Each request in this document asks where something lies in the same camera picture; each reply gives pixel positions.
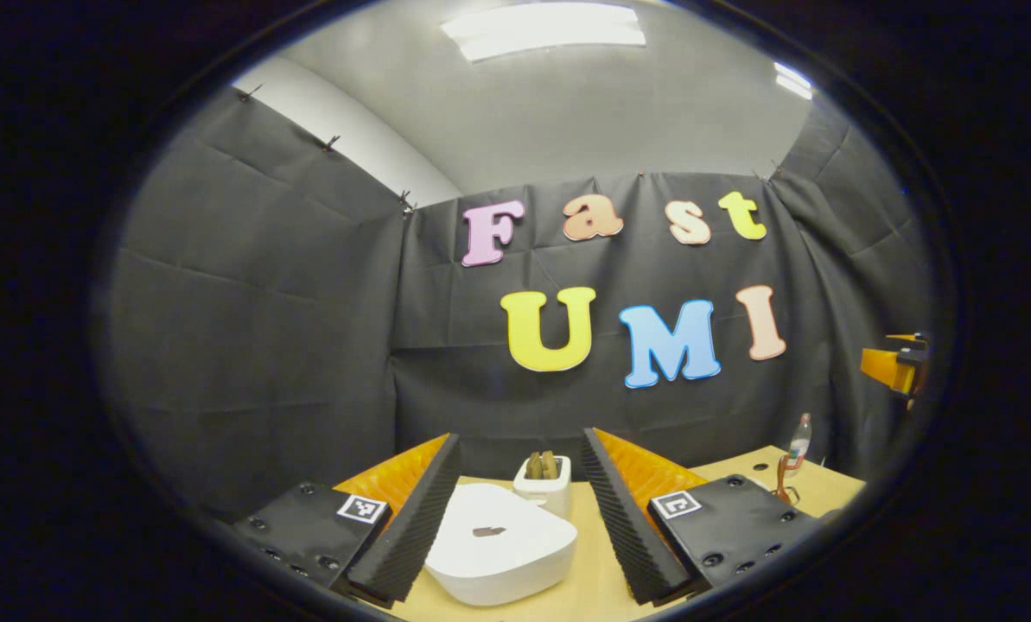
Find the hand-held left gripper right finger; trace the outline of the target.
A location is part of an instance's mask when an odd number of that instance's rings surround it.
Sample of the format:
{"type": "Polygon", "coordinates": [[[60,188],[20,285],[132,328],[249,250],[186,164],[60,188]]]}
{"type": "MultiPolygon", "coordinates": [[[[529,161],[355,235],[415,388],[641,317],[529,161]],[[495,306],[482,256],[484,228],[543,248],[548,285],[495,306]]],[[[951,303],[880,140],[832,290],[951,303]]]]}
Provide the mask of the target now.
{"type": "Polygon", "coordinates": [[[814,517],[747,476],[707,480],[606,430],[583,430],[581,463],[641,605],[665,605],[771,566],[818,528],[814,517]]]}

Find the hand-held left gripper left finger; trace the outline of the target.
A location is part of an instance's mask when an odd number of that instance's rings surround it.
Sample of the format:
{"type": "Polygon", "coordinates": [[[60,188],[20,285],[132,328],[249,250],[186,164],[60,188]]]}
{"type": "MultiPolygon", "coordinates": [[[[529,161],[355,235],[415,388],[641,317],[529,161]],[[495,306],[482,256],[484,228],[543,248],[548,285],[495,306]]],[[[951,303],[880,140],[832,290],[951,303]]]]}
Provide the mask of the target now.
{"type": "Polygon", "coordinates": [[[298,484],[239,520],[236,535],[344,597],[404,602],[461,473],[459,436],[440,435],[337,485],[298,484]]]}

